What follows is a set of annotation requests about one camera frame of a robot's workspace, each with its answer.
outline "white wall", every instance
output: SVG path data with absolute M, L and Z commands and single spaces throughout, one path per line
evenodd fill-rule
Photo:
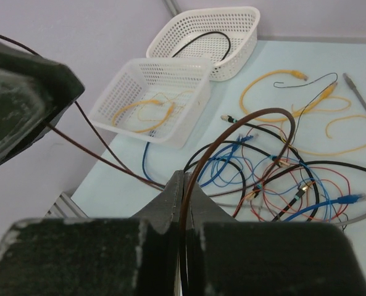
M 182 10 L 254 6 L 259 34 L 269 37 L 366 40 L 366 0 L 177 0 Z
M 86 87 L 78 101 L 87 113 L 128 59 L 145 56 L 169 19 L 161 0 L 0 0 L 0 34 L 67 64 Z M 74 105 L 58 128 L 97 153 L 104 150 Z M 43 216 L 93 165 L 91 157 L 50 132 L 1 166 L 0 234 L 13 221 Z

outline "brown cable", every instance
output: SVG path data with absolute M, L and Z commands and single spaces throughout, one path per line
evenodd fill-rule
M 28 52 L 30 52 L 31 54 L 33 54 L 33 55 L 35 55 L 35 56 L 41 56 L 41 55 L 39 55 L 36 51 L 34 51 L 33 49 L 31 49 L 31 48 L 29 48 L 28 46 L 26 46 L 26 45 L 24 45 L 24 44 L 22 44 L 22 43 L 20 43 L 20 42 L 18 42 L 18 41 L 16 41 L 16 40 L 13 40 L 13 39 L 11 39 L 11 38 L 8 38 L 8 37 L 6 37 L 6 36 L 3 36 L 3 35 L 0 35 L 0 39 L 2 39 L 2 40 L 4 40 L 4 41 L 7 41 L 7 42 L 10 42 L 10 43 L 12 43 L 12 44 L 14 44 L 14 45 L 16 45 L 16 46 L 19 46 L 19 47 L 21 47 L 21 48 L 23 48 L 23 49 L 25 49 L 26 51 L 28 51 Z M 81 106 L 79 105 L 79 103 L 77 102 L 77 101 L 75 101 L 75 104 L 76 104 L 76 106 L 77 106 L 77 108 L 79 109 L 79 111 L 80 111 L 80 113 L 83 115 L 83 117 L 84 117 L 84 119 L 85 119 L 85 121 L 87 122 L 87 124 L 89 124 L 89 126 L 91 127 L 91 129 L 94 131 L 94 133 L 95 133 L 95 135 L 99 138 L 99 140 L 102 142 L 102 144 L 104 145 L 104 147 L 110 152 L 110 154 L 113 156 L 113 158 L 119 163 L 119 164 L 121 164 L 121 166 L 123 166 L 123 168 L 126 170 L 126 171 L 128 171 L 128 172 L 130 172 L 130 174 L 128 174 L 128 175 L 130 175 L 130 176 L 133 176 L 133 177 L 135 177 L 136 179 L 138 179 L 138 180 L 140 180 L 141 182 L 143 182 L 143 183 L 145 183 L 145 184 L 147 184 L 147 185 L 149 185 L 149 186 L 151 186 L 151 187 L 153 187 L 153 188 L 155 188 L 155 189 L 157 189 L 157 190 L 160 190 L 161 191 L 161 189 L 158 187 L 158 186 L 160 186 L 160 187 L 165 187 L 164 185 L 162 185 L 162 184 L 160 184 L 160 183 L 156 183 L 156 182 L 153 182 L 153 181 L 148 181 L 148 180 L 146 180 L 146 179 L 144 179 L 144 178 L 142 178 L 142 177 L 140 177 L 140 176 L 138 176 L 138 175 L 136 175 L 136 174 L 134 174 L 134 172 L 132 172 L 117 156 L 116 156 L 116 154 L 115 153 L 113 153 L 113 151 L 110 149 L 110 147 L 109 147 L 109 145 L 107 145 L 107 143 L 106 143 L 106 141 L 102 138 L 102 136 L 98 133 L 98 131 L 96 130 L 96 128 L 93 126 L 93 124 L 90 122 L 90 120 L 89 120 L 89 118 L 85 115 L 85 113 L 84 113 L 84 111 L 83 111 L 83 109 L 81 108 Z M 65 135 L 64 134 L 64 136 L 66 137 L 64 137 L 66 140 L 68 140 L 69 142 L 71 142 L 73 145 L 74 145 L 74 143 L 77 143 L 77 142 L 75 142 L 73 139 L 71 139 L 71 138 L 69 138 L 67 135 Z M 80 148 L 81 150 L 82 150 L 82 148 L 84 148 L 83 146 L 81 146 L 79 143 L 77 143 L 78 145 L 75 145 L 75 146 L 77 146 L 78 148 Z M 100 156 L 98 156 L 98 155 L 96 155 L 96 154 L 94 154 L 93 152 L 91 152 L 91 153 L 89 153 L 91 156 L 93 156 L 93 157 L 95 157 L 96 159 L 98 159 L 98 160 L 100 160 L 100 161 L 103 161 L 104 159 L 103 158 L 101 158 Z M 124 173 L 126 173 L 125 172 L 125 170 L 122 170 L 119 166 L 116 166 L 116 165 L 112 165 L 112 167 L 114 167 L 114 168 L 116 168 L 116 169 L 118 169 L 118 170 L 120 170 L 120 171 L 122 171 L 122 172 L 124 172 Z
M 183 294 L 188 293 L 188 275 L 187 275 L 187 268 L 186 268 L 186 224 L 187 224 L 187 216 L 188 216 L 188 209 L 189 209 L 189 200 L 191 198 L 192 191 L 194 189 L 194 185 L 196 180 L 203 169 L 204 165 L 207 163 L 208 159 L 212 156 L 214 151 L 218 148 L 218 146 L 227 138 L 229 137 L 234 131 L 236 131 L 239 127 L 243 126 L 245 123 L 253 120 L 257 117 L 272 114 L 272 113 L 279 113 L 286 116 L 290 122 L 290 131 L 288 135 L 288 139 L 286 140 L 283 148 L 281 149 L 278 157 L 273 161 L 270 168 L 264 173 L 258 183 L 261 183 L 265 178 L 270 174 L 270 172 L 274 169 L 275 165 L 277 164 L 278 160 L 281 159 L 283 154 L 285 153 L 286 149 L 288 148 L 291 140 L 293 139 L 295 133 L 295 121 L 294 117 L 285 109 L 281 108 L 267 108 L 258 110 L 253 112 L 249 115 L 246 115 L 233 125 L 231 125 L 227 130 L 225 130 L 214 142 L 209 146 L 209 148 L 205 151 L 201 159 L 199 159 L 198 164 L 196 165 L 189 181 L 187 188 L 185 190 L 185 195 L 183 201 L 181 203 L 180 208 L 180 227 L 179 227 L 179 235 L 180 235 L 180 251 L 179 251 L 179 259 L 180 259 L 180 274 L 181 274 L 181 284 L 183 287 Z

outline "light blue tabletop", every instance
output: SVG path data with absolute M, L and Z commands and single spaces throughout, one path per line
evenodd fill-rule
M 339 74 L 339 84 L 333 95 L 343 96 L 352 101 L 349 110 L 333 113 L 314 112 L 304 115 L 299 124 L 294 143 L 297 148 L 314 152 L 338 152 L 353 149 L 366 143 L 366 119 L 364 118 L 336 122 L 329 129 L 333 139 L 328 139 L 325 135 L 326 124 L 335 118 L 356 114 L 366 115 L 359 101 L 341 76 L 344 72 L 350 74 L 366 100 L 366 44 L 259 41 L 247 64 L 234 78 L 221 83 L 212 83 L 212 97 L 184 148 L 175 150 L 154 144 L 149 146 L 147 170 L 150 176 L 155 181 L 166 183 L 175 170 L 183 169 L 185 163 L 195 151 L 213 142 L 222 131 L 229 127 L 229 123 L 220 119 L 221 115 L 228 114 L 235 118 L 241 118 L 244 115 L 239 107 L 239 97 L 243 89 L 259 76 L 278 69 L 299 70 L 309 76 L 309 81 L 324 74 L 336 72 Z M 291 104 L 294 104 L 295 109 L 305 106 L 333 79 L 334 76 L 329 76 L 304 88 L 277 89 L 273 87 L 275 81 L 283 81 L 285 85 L 301 84 L 303 81 L 290 75 L 273 75 L 257 83 L 246 94 L 244 103 L 250 111 L 266 107 L 283 107 L 291 111 Z M 347 103 L 341 100 L 327 99 L 321 102 L 318 108 L 340 109 L 346 105 Z M 288 132 L 287 123 L 283 128 Z M 231 139 L 236 139 L 239 133 L 246 134 L 247 131 L 247 128 L 241 128 L 232 135 Z M 258 133 L 258 137 L 252 140 L 250 144 L 274 155 L 279 153 L 281 149 L 280 141 L 264 133 L 254 133 Z M 143 175 L 141 172 L 141 159 L 145 144 L 140 140 L 119 134 L 111 142 L 110 147 L 131 170 Z M 334 157 L 301 155 L 305 161 L 339 160 L 366 167 L 366 148 Z M 258 163 L 264 158 L 263 155 L 247 149 L 245 150 L 245 156 L 250 158 L 253 163 Z M 113 161 L 108 152 L 105 152 L 103 157 Z M 263 170 L 269 163 L 268 160 L 265 161 L 260 170 Z M 337 166 L 328 166 L 328 168 L 337 170 L 349 178 L 352 193 L 366 193 L 366 173 Z M 342 177 L 330 171 L 315 170 L 315 172 L 322 179 L 330 179 L 336 182 L 341 186 L 343 192 L 347 193 L 347 184 Z M 233 175 L 234 173 L 231 168 L 226 171 L 227 175 Z M 291 177 L 285 176 L 283 179 L 271 184 L 269 188 L 281 191 L 288 188 L 288 186 L 291 187 L 293 181 Z M 340 195 L 332 184 L 324 183 L 324 185 L 329 190 L 331 198 Z M 239 185 L 230 185 L 223 189 L 209 185 L 204 190 L 206 193 L 215 193 L 238 187 Z M 156 195 L 157 191 L 155 189 L 101 162 L 97 162 L 74 193 L 73 200 L 88 216 L 129 217 Z M 239 197 L 240 193 L 236 193 L 218 198 L 217 201 L 236 205 Z M 280 201 L 278 197 L 270 198 L 280 207 L 285 206 L 285 203 Z M 225 208 L 225 210 L 228 213 L 233 212 L 233 208 Z M 366 202 L 351 205 L 346 211 L 350 218 L 365 212 Z M 241 221 L 256 220 L 249 208 L 244 208 L 238 219 Z M 353 244 L 366 276 L 366 220 L 349 225 L 346 234 Z

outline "table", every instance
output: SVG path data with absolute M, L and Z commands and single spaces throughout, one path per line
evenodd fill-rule
M 347 72 L 356 83 L 359 91 L 366 100 L 366 44 L 335 44 L 335 43 L 299 43 L 284 41 L 259 41 L 257 47 L 243 69 L 231 80 L 221 83 L 212 83 L 212 97 L 205 111 L 196 124 L 184 148 L 180 150 L 151 144 L 147 158 L 147 169 L 150 176 L 160 182 L 166 183 L 175 170 L 182 169 L 187 160 L 200 147 L 213 142 L 229 123 L 220 119 L 221 115 L 228 114 L 241 118 L 244 114 L 239 108 L 238 100 L 243 89 L 257 77 L 277 69 L 295 69 L 304 72 L 309 80 L 318 78 L 328 72 L 339 74 L 339 85 L 334 95 L 344 96 L 352 101 L 348 111 L 336 113 L 313 113 L 304 115 L 297 132 L 295 146 L 316 152 L 336 152 L 366 142 L 366 119 L 340 121 L 330 128 L 334 139 L 325 136 L 325 125 L 332 119 L 364 114 L 365 111 L 347 87 L 342 73 Z M 313 97 L 331 81 L 332 77 L 320 80 L 305 88 L 276 89 L 272 86 L 274 81 L 284 81 L 285 85 L 301 84 L 303 81 L 289 75 L 275 75 L 257 83 L 245 97 L 245 106 L 249 110 L 258 110 L 265 107 L 283 107 L 291 110 L 305 106 Z M 345 102 L 339 100 L 326 100 L 320 104 L 322 109 L 339 109 Z M 239 133 L 247 132 L 241 128 L 231 136 L 236 139 Z M 260 147 L 271 154 L 277 154 L 281 149 L 280 141 L 258 133 L 258 137 L 250 144 Z M 117 135 L 111 142 L 111 149 L 136 173 L 141 173 L 141 159 L 145 143 L 137 139 Z M 245 155 L 254 163 L 263 159 L 263 156 L 254 151 L 245 151 Z M 103 154 L 108 160 L 113 160 L 106 151 Z M 302 154 L 308 160 L 339 160 L 355 163 L 366 167 L 366 148 L 357 152 L 335 156 L 317 157 Z M 328 166 L 345 174 L 351 182 L 353 193 L 366 193 L 366 173 L 336 166 Z M 317 171 L 321 178 L 330 178 L 343 185 L 346 192 L 347 185 L 343 179 L 331 172 Z M 272 184 L 272 189 L 277 190 L 283 183 Z M 207 186 L 206 193 L 224 191 L 216 186 Z M 146 205 L 156 195 L 157 191 L 147 185 L 127 176 L 101 162 L 97 162 L 88 173 L 80 187 L 73 195 L 73 200 L 91 217 L 129 217 Z M 332 198 L 339 196 L 336 189 L 330 185 Z M 237 203 L 239 193 L 219 198 L 219 202 Z M 225 208 L 232 213 L 233 208 Z M 347 213 L 352 218 L 366 212 L 366 202 L 351 205 Z M 255 216 L 250 209 L 244 208 L 238 217 L 239 220 L 254 220 Z M 366 220 L 348 226 L 346 235 L 352 242 L 358 261 L 366 277 Z

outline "white plastic basket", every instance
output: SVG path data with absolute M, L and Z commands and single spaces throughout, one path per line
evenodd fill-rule
M 255 7 L 224 7 L 185 11 L 169 21 L 147 49 L 146 57 L 172 57 L 195 37 L 210 31 L 220 34 L 203 36 L 177 57 L 205 57 L 214 63 L 210 79 L 224 81 L 234 77 L 252 54 L 257 44 L 257 25 L 260 13 Z
M 95 126 L 148 142 L 181 148 L 210 99 L 208 59 L 133 59 L 119 71 L 89 113 Z M 114 115 L 136 102 L 157 99 L 159 104 L 141 104 Z M 145 133 L 173 112 L 159 127 Z

